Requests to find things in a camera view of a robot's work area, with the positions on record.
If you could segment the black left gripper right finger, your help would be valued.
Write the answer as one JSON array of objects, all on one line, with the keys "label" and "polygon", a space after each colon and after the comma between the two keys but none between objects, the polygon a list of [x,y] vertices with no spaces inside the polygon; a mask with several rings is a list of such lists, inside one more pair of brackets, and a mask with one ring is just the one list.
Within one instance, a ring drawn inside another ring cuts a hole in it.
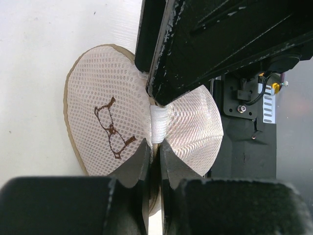
[{"label": "black left gripper right finger", "polygon": [[164,141],[159,148],[165,235],[310,235],[299,192],[277,180],[206,179]]}]

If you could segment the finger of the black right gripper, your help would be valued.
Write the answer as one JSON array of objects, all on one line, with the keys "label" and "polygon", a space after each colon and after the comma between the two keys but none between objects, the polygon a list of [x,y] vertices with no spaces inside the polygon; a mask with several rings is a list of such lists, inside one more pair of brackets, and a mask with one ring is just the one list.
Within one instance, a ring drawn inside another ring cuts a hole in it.
[{"label": "finger of the black right gripper", "polygon": [[310,0],[170,0],[147,93],[165,106],[211,78],[282,73],[312,55]]},{"label": "finger of the black right gripper", "polygon": [[134,63],[141,72],[149,72],[166,0],[144,0],[141,6]]}]

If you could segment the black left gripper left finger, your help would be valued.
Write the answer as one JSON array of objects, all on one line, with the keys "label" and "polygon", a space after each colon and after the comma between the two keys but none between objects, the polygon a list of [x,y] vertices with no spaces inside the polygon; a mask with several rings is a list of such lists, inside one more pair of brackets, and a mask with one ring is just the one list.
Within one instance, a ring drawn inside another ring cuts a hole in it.
[{"label": "black left gripper left finger", "polygon": [[0,190],[3,235],[145,235],[149,226],[150,147],[110,175],[18,177]]}]

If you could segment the white mesh laundry bag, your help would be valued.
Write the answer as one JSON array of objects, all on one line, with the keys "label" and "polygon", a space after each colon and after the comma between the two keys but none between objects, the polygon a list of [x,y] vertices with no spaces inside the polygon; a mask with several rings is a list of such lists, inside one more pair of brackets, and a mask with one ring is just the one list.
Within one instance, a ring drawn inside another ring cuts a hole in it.
[{"label": "white mesh laundry bag", "polygon": [[223,139],[217,105],[200,86],[165,107],[146,93],[148,75],[127,49],[106,44],[83,53],[69,71],[64,93],[68,136],[82,170],[107,176],[142,140],[154,160],[162,141],[197,174],[214,164]]}]

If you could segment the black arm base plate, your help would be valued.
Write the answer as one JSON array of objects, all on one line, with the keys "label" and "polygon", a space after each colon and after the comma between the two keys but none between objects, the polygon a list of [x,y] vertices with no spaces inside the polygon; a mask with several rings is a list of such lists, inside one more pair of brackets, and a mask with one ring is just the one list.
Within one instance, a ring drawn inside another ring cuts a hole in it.
[{"label": "black arm base plate", "polygon": [[214,178],[275,179],[277,165],[276,124],[263,123],[262,79],[223,75],[211,83],[222,118],[224,136],[218,156],[208,171]]}]

